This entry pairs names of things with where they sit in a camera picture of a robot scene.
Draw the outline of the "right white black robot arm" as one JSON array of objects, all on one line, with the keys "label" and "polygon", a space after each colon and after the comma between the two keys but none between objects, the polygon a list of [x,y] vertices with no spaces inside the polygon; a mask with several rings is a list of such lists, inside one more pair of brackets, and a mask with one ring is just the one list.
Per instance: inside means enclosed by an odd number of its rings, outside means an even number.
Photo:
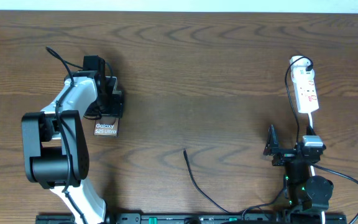
[{"label": "right white black robot arm", "polygon": [[285,223],[324,223],[322,213],[329,208],[333,195],[333,183],[310,171],[320,161],[326,146],[313,128],[308,126],[306,132],[294,148],[285,149],[280,147],[274,127],[268,129],[264,155],[273,157],[273,166],[285,168],[284,193],[291,201],[282,212]]}]

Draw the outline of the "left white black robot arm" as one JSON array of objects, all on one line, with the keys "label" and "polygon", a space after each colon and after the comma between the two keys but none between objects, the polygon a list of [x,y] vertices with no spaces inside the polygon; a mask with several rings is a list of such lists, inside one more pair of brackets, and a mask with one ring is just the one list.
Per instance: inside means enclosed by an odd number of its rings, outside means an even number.
[{"label": "left white black robot arm", "polygon": [[27,179],[60,197],[74,223],[116,222],[88,177],[90,159],[81,122],[103,91],[121,96],[116,87],[113,75],[77,71],[65,78],[63,89],[49,105],[21,120]]}]

